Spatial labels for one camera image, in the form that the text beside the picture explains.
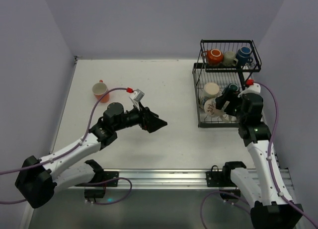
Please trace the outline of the cream floral mug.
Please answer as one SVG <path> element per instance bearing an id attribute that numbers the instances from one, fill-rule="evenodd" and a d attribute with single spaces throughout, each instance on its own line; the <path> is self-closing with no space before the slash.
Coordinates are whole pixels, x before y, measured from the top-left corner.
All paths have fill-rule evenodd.
<path id="1" fill-rule="evenodd" d="M 211 118 L 217 118 L 218 120 L 222 120 L 225 123 L 231 123 L 235 121 L 236 118 L 225 113 L 225 108 L 228 106 L 229 102 L 227 101 L 221 110 L 216 108 L 216 101 L 214 98 L 209 99 L 204 104 L 204 112 L 210 116 Z"/>

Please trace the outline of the tall floral white mug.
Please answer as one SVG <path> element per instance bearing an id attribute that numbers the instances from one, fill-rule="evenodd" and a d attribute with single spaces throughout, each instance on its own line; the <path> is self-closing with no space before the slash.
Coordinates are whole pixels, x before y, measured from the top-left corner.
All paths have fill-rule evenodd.
<path id="1" fill-rule="evenodd" d="M 214 82 L 208 82 L 204 85 L 201 93 L 199 94 L 199 104 L 204 107 L 209 99 L 216 98 L 220 95 L 220 87 Z"/>

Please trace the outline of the salmon orange mug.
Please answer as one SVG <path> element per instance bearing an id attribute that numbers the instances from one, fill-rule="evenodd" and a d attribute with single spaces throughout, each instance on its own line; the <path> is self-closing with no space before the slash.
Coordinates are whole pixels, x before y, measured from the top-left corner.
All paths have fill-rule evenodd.
<path id="1" fill-rule="evenodd" d="M 92 86 L 92 93 L 97 100 L 101 103 L 107 103 L 109 101 L 109 94 L 105 94 L 108 91 L 107 85 L 100 80 L 98 83 Z"/>

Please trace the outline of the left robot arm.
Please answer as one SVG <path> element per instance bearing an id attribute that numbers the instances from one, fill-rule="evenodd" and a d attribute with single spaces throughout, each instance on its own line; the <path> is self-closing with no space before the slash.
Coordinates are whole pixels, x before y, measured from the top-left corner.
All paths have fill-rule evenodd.
<path id="1" fill-rule="evenodd" d="M 74 167 L 74 164 L 113 143 L 117 131 L 136 125 L 153 133 L 167 126 L 167 122 L 142 104 L 125 111 L 121 103 L 111 103 L 97 123 L 76 142 L 42 158 L 32 155 L 25 159 L 15 181 L 16 188 L 36 209 L 63 189 L 101 182 L 103 169 L 95 160 L 87 160 L 79 167 Z"/>

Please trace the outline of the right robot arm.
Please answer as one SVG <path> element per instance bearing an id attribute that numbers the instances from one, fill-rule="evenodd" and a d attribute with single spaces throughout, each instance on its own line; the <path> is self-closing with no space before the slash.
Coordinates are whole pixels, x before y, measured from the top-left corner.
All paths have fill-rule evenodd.
<path id="1" fill-rule="evenodd" d="M 238 133 L 247 148 L 258 175 L 256 183 L 244 164 L 227 162 L 224 179 L 239 188 L 250 206 L 250 218 L 255 229 L 293 229 L 302 217 L 302 205 L 295 204 L 282 179 L 271 132 L 262 121 L 263 98 L 260 92 L 243 92 L 226 88 L 216 98 L 216 108 L 236 117 Z"/>

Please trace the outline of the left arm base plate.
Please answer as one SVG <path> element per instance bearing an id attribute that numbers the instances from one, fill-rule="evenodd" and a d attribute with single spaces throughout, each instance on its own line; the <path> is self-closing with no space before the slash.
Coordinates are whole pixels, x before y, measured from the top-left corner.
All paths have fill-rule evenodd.
<path id="1" fill-rule="evenodd" d="M 101 181 L 108 181 L 114 178 L 118 178 L 119 177 L 119 172 L 118 171 L 104 171 L 102 174 L 102 179 Z M 104 183 L 102 185 L 104 188 L 106 187 L 117 187 L 118 186 L 118 179 L 113 180 L 111 182 L 108 183 Z"/>

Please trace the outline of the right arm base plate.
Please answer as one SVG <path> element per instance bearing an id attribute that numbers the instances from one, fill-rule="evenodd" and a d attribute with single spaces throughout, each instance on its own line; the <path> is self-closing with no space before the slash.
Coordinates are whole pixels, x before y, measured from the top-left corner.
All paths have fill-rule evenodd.
<path id="1" fill-rule="evenodd" d="M 226 167 L 219 169 L 217 165 L 213 165 L 205 174 L 207 187 L 236 187 L 231 181 L 230 172 Z"/>

